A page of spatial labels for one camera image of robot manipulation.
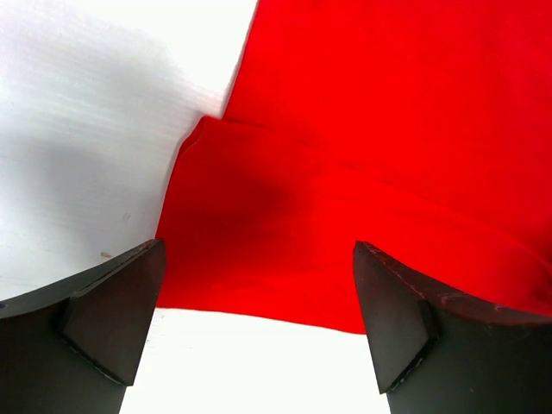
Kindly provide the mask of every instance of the white surface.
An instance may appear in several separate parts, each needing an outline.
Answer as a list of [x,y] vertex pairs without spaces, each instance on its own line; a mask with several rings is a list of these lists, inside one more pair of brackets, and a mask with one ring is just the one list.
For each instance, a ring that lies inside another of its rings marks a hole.
[[122,414],[389,414],[365,336],[157,310]]
[[182,137],[220,115],[255,0],[0,0],[0,299],[154,235]]
[[[220,115],[255,0],[0,0],[0,299],[154,235],[183,135]],[[367,341],[157,310],[123,414],[377,413]]]

